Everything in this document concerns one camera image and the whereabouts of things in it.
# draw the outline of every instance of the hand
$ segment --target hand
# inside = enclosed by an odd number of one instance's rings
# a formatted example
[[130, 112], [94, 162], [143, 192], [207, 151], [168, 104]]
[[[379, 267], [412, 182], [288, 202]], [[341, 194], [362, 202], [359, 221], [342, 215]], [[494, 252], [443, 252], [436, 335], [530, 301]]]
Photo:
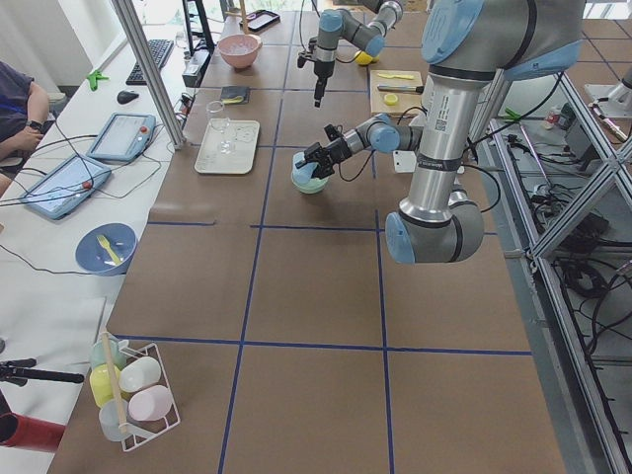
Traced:
[[12, 137], [12, 141], [16, 150], [34, 152], [41, 142], [43, 135], [37, 130], [25, 126]]

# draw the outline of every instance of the black mouse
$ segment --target black mouse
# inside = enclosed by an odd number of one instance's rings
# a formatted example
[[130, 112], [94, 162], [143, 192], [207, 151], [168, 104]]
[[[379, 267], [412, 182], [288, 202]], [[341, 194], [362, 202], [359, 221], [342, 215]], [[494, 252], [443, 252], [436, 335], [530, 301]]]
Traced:
[[127, 104], [138, 97], [138, 93], [134, 91], [120, 91], [117, 95], [119, 104]]

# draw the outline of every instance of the keyboard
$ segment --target keyboard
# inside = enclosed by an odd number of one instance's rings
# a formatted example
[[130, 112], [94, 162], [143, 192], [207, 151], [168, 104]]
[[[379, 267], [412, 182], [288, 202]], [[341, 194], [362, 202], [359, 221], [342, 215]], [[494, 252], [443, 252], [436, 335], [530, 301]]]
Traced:
[[[174, 48], [174, 42], [171, 39], [150, 39], [148, 43], [151, 56], [154, 58], [156, 66], [158, 69], [162, 69], [167, 62], [167, 58], [169, 58], [169, 54], [171, 54], [171, 50]], [[147, 84], [147, 81], [145, 81], [142, 75], [140, 64], [137, 62], [129, 73], [125, 84], [128, 86], [142, 86]]]

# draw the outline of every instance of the clear glass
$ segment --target clear glass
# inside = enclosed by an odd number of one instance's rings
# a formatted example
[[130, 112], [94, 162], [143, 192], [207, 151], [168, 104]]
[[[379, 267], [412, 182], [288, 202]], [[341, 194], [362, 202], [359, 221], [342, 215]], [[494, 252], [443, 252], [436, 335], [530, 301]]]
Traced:
[[235, 144], [226, 138], [226, 129], [230, 125], [230, 118], [226, 114], [225, 106], [221, 101], [213, 101], [206, 106], [206, 117], [210, 127], [221, 133], [221, 141], [217, 145], [220, 153], [231, 153]]

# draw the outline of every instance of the blue bowl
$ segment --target blue bowl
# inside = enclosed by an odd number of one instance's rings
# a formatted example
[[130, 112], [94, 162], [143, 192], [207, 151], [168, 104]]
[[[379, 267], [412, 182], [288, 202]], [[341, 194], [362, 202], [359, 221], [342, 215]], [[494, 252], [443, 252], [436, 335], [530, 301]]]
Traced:
[[[116, 265], [106, 249], [101, 247], [97, 236], [105, 235], [110, 247], [121, 259]], [[125, 224], [105, 224], [88, 232], [77, 245], [75, 260], [87, 272], [93, 275], [111, 277], [127, 272], [131, 258], [136, 251], [138, 239], [133, 229]]]

